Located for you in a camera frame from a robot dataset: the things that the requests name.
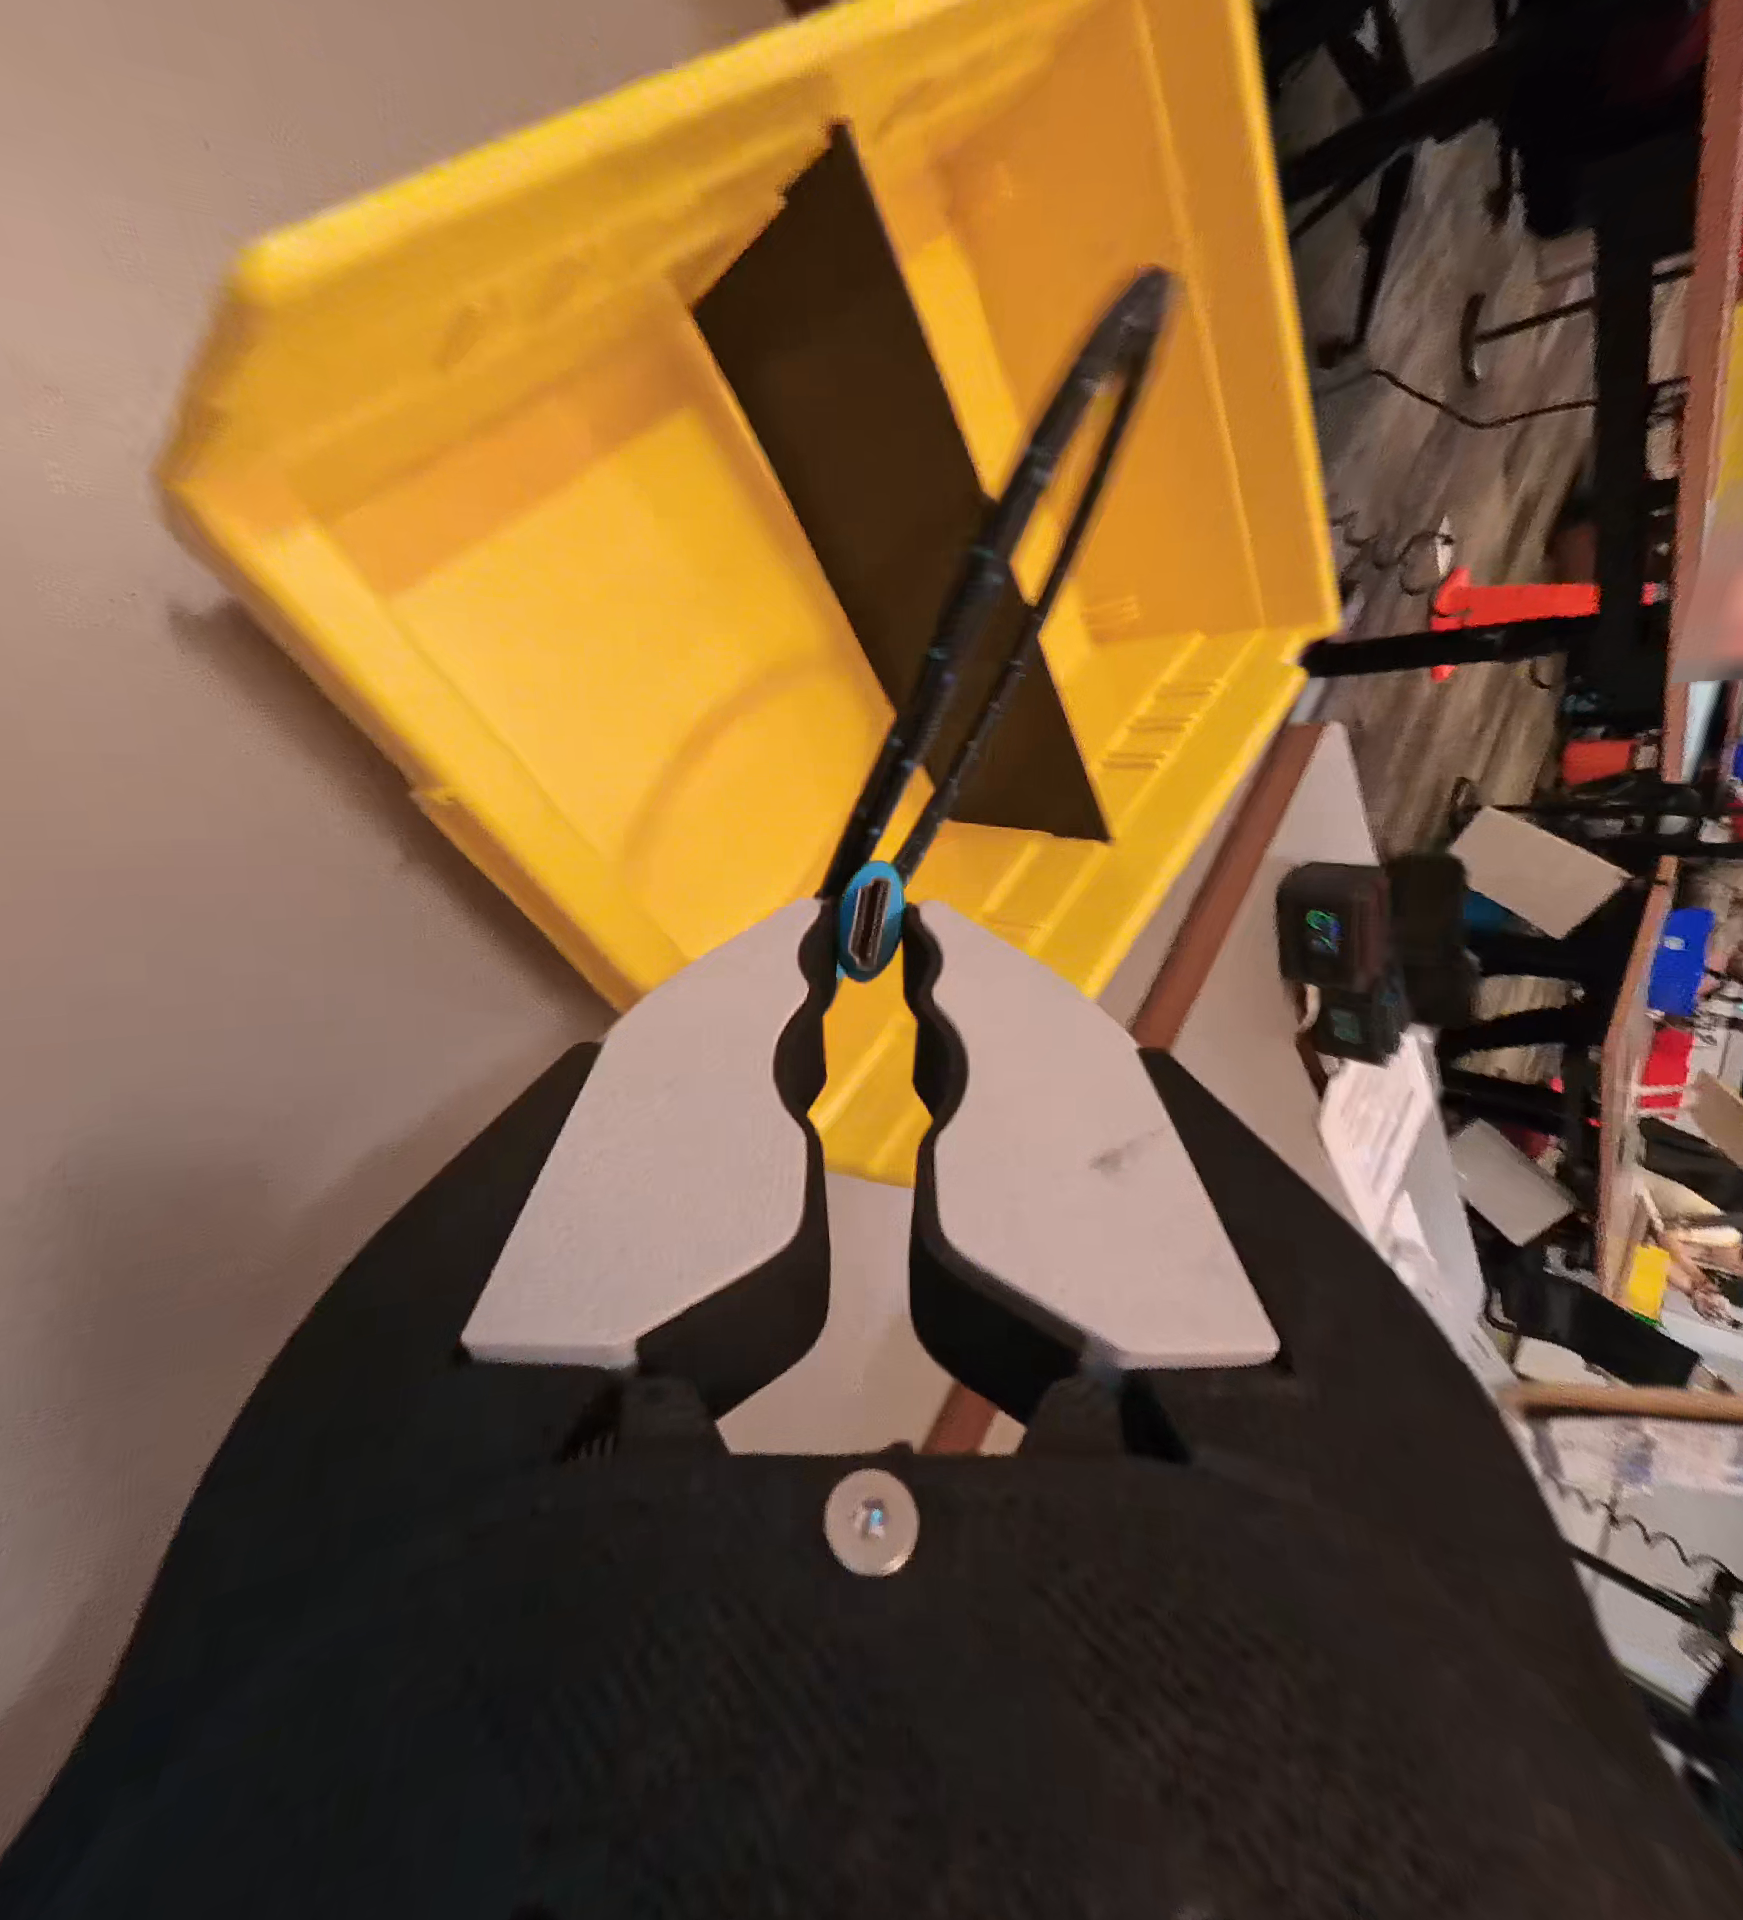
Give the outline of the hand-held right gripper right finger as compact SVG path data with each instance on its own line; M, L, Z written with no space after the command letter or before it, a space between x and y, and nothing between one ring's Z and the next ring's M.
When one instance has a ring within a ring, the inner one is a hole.
M907 1319L976 1401L1028 1425L1061 1379L1256 1371L1278 1332L1158 1096L1082 989L946 902L907 909Z

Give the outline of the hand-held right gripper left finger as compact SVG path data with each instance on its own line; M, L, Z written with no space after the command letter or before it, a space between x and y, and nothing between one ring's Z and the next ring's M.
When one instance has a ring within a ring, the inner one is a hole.
M793 902L632 1002L461 1332L469 1361L679 1379L724 1418L832 1319L832 922Z

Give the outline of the black braided cable blue plug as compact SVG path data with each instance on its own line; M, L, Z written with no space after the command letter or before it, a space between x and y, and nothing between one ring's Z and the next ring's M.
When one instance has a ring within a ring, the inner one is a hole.
M834 840L834 856L826 864L814 902L832 914L832 937L834 937L834 974L867 986L880 978L907 933L907 893L912 879L936 846L942 825L950 821L968 781L976 778L992 737L1003 727L1003 714L1028 676L1028 662L1042 646L1042 627L1059 606L1059 596L1067 587L1097 516L1100 495L1109 493L1109 477L1121 469L1132 424L1145 404L1147 372L1158 358L1158 343L1175 322L1184 280L1166 267L1145 267L1100 316L1091 336L1075 347L1070 368L1053 384L1047 410L1039 416L1003 493L993 506L981 516L976 542L968 544L950 596L936 611L933 643L922 652L916 679L907 702L899 704L882 746L858 786L858 802L843 815L843 831ZM916 809L912 831L895 856L880 856L882 831L899 815L899 802L907 796L907 781L929 763L946 714L954 708L954 697L981 655L981 643L1003 606L1003 587L1020 582L1013 558L1020 544L1047 504L1075 434L1085 431L1091 410L1104 404L1100 419L1100 446L1091 454L1091 469L1075 485L1070 521L1061 528L1061 542L1053 550L1047 581L1039 597L1022 603L1020 627L968 722L968 732L950 746L946 770L933 781L933 802Z

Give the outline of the yellow plastic bin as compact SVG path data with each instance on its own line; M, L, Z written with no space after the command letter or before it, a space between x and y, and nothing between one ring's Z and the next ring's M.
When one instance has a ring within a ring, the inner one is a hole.
M1042 662L1109 840L946 821L946 902L1100 995L1337 627L1249 5L832 5L243 249L163 514L614 1008L814 902L890 708L701 295L843 125L981 486L1184 280ZM813 1112L907 1180L905 963Z

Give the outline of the grey desk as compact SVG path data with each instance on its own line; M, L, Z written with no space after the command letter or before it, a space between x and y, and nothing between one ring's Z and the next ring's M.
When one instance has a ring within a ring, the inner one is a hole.
M0 1847L252 1387L602 1018L167 534L263 231L782 5L0 5Z

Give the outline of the white table with brown edge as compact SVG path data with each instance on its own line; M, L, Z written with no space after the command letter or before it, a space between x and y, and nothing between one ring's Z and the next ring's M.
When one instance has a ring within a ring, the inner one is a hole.
M1145 933L1104 1008L1132 1012L1132 1039L1166 1047L1319 1195L1358 1220L1319 1137L1319 1084L1301 1047L1301 1002L1273 969L1273 887L1301 864L1378 864L1378 840L1344 722L1289 722L1256 778L1192 856L1170 909L1175 943ZM1501 1390L1511 1364L1484 1326L1484 1262L1437 1112L1426 1113L1403 1161L1426 1259L1411 1290L1432 1309L1466 1371ZM998 1414L950 1387L929 1426L929 1451L981 1451Z

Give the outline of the white paper sheets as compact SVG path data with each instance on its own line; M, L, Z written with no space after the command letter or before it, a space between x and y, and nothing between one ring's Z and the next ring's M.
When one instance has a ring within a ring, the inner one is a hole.
M1319 1143L1371 1248L1478 1354L1487 1285L1437 1113L1432 1039L1411 1030L1384 1066L1331 1066Z

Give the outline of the grey cardboard sheet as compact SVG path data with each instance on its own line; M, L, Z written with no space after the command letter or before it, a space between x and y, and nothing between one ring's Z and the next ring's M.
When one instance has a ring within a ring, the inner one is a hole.
M1453 837L1449 856L1463 864L1478 899L1507 909L1552 943L1575 937L1627 887L1627 872L1604 856L1501 808L1484 808Z

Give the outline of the orange plastic bar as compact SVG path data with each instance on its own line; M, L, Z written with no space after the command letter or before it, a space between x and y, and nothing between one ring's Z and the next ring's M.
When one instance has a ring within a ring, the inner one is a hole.
M1463 563L1444 573L1428 597L1428 632L1507 627L1541 617L1594 617L1604 611L1597 582L1473 582ZM1535 690L1604 687L1604 679L1660 679L1664 676L1664 624L1651 611L1642 643L1607 667L1541 667L1527 662Z

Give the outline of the black bin divider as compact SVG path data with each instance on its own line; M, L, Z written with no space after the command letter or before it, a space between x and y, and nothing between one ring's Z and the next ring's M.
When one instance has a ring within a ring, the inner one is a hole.
M843 125L788 182L782 211L701 295L695 328L834 587L858 655L899 708L993 495L981 486ZM1022 611L1022 596L1009 582L933 737L922 767L933 781L946 778L976 722ZM1042 643L968 770L950 821L1109 840Z

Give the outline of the cluttered wooden table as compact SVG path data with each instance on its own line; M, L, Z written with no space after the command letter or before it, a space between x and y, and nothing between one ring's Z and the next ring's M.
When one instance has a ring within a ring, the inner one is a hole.
M1703 752L1711 721L1689 722L1697 679L1689 655L1689 597L1699 582L1699 557L1714 516L1726 416L1729 416L1729 351L1743 283L1743 0L1711 5L1703 49L1703 116L1697 158L1697 270L1683 290L1683 424L1679 424L1679 493L1674 493L1674 573L1670 587L1646 606L1664 611L1660 643L1660 778L1689 781ZM1597 1137L1597 1224L1594 1273L1607 1303L1627 1303L1627 1273L1636 1248L1651 1242L1651 1211L1642 1192L1636 1096L1651 1054L1654 1018L1646 1008L1646 974L1679 887L1679 864L1732 858L1743 846L1654 840L1651 887L1642 928L1627 952L1627 974L1604 1039L1604 1137Z

